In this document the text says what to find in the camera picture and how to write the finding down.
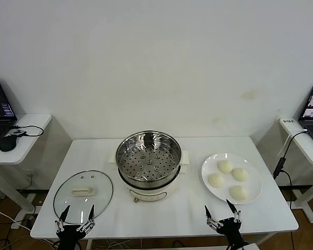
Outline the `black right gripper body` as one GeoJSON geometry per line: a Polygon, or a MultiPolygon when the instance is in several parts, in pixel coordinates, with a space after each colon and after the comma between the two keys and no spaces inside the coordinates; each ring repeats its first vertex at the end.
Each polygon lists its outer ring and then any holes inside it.
{"type": "Polygon", "coordinates": [[[226,236],[228,241],[228,247],[226,249],[244,249],[244,246],[247,245],[247,242],[239,232],[241,225],[241,221],[235,218],[227,218],[218,222],[216,231],[226,236]]]}

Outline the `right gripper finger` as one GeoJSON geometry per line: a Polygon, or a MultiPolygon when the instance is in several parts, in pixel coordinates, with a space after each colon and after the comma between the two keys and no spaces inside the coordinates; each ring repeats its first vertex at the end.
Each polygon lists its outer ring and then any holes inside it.
{"type": "Polygon", "coordinates": [[[219,228],[219,222],[212,218],[206,205],[204,206],[204,208],[205,208],[205,213],[206,213],[206,218],[207,218],[207,225],[216,231],[217,228],[219,228]]]}
{"type": "Polygon", "coordinates": [[[233,217],[227,218],[226,222],[227,223],[241,223],[240,210],[237,210],[234,204],[232,204],[228,199],[226,200],[226,202],[233,213],[233,217]]]}

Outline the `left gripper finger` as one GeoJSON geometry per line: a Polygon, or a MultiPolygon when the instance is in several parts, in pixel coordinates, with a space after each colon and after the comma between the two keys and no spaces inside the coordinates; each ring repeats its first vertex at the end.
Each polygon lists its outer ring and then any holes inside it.
{"type": "Polygon", "coordinates": [[[57,232],[62,232],[64,231],[64,222],[67,218],[68,212],[70,209],[70,205],[68,205],[65,210],[61,213],[60,217],[58,220],[55,220],[55,224],[57,226],[57,232]]]}
{"type": "Polygon", "coordinates": [[[81,225],[77,229],[77,231],[79,231],[79,232],[90,232],[94,226],[95,226],[95,222],[94,222],[94,205],[92,205],[87,222],[84,223],[83,225],[81,225]]]}

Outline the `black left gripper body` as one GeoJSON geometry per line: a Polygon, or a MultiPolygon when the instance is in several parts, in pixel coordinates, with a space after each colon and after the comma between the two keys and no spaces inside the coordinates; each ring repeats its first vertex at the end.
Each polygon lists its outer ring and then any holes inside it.
{"type": "Polygon", "coordinates": [[[86,232],[79,227],[79,225],[64,225],[62,229],[57,229],[58,250],[82,249],[79,240],[86,236],[86,232]]]}

